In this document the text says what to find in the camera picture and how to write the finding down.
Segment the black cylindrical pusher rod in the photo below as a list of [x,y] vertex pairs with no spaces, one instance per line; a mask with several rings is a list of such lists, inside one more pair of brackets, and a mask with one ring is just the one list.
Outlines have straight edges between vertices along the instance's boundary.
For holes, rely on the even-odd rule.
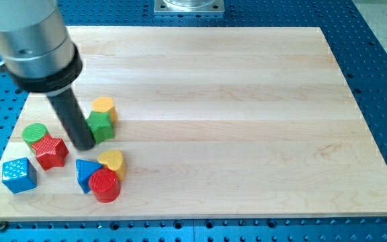
[[50,92],[46,96],[73,146],[79,151],[92,149],[95,139],[71,87]]

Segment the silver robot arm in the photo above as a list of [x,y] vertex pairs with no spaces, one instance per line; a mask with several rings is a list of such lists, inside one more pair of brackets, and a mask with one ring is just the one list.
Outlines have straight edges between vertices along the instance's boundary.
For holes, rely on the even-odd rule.
[[79,151],[95,140],[71,89],[83,63],[56,1],[0,0],[0,68],[30,93],[43,93]]

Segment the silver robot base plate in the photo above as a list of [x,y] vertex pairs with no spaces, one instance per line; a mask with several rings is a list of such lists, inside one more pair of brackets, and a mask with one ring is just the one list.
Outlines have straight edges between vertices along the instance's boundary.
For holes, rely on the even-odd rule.
[[224,0],[154,0],[155,13],[224,13]]

